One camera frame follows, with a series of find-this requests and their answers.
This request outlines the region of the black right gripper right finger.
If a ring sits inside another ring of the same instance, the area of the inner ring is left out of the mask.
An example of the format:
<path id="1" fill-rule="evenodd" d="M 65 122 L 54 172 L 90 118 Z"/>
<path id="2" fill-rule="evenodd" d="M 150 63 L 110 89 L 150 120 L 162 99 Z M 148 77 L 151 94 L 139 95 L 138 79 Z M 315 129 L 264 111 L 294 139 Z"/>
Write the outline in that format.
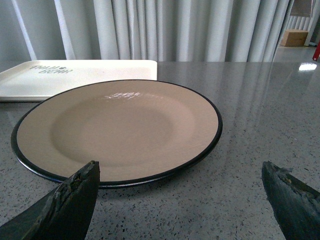
<path id="1" fill-rule="evenodd" d="M 270 161 L 262 164 L 261 178 L 273 214 L 287 240 L 320 238 L 320 192 Z"/>

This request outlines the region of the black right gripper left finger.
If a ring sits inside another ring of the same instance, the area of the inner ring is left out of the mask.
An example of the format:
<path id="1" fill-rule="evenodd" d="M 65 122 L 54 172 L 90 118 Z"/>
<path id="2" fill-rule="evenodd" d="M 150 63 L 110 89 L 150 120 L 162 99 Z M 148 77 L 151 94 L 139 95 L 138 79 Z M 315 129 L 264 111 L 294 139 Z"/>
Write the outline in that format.
<path id="1" fill-rule="evenodd" d="M 100 167 L 90 161 L 0 227 L 2 240 L 83 240 L 95 209 Z"/>

